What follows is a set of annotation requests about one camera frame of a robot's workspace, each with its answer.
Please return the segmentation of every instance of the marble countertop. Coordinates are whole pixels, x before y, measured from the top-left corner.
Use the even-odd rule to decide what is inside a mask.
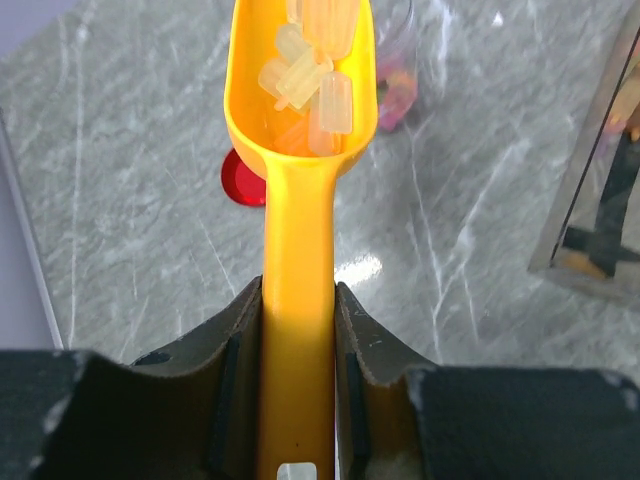
[[[420,104],[335,198],[336,277],[438,363],[640,379],[640,316],[526,272],[631,0],[416,0]],[[129,362],[262,268],[228,200],[232,2],[84,1],[0,61],[0,105],[66,346]]]

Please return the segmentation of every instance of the clear plastic jar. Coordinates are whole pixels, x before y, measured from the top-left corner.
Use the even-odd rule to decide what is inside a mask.
[[[376,28],[380,128],[392,131],[418,97],[417,25],[412,0],[371,0]]]

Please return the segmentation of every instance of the yellow scoop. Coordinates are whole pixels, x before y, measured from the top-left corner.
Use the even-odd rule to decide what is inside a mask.
[[[353,82],[353,131],[343,153],[320,158],[273,150],[300,119],[276,111],[258,85],[286,21],[285,0],[236,0],[224,92],[233,146],[267,180],[256,478],[275,480],[281,464],[311,462],[318,479],[333,479],[333,196],[377,125],[373,19],[361,0],[353,50],[335,62]]]

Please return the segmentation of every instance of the red cap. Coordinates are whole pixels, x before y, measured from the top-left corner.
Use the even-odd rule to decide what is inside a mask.
[[[235,149],[224,159],[220,180],[229,198],[240,205],[262,207],[267,203],[266,182],[249,170]]]

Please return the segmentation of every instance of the scoop handle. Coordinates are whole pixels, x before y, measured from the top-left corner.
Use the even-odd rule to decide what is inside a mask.
[[[333,195],[329,165],[269,165],[263,277],[259,480],[311,462],[334,478]]]

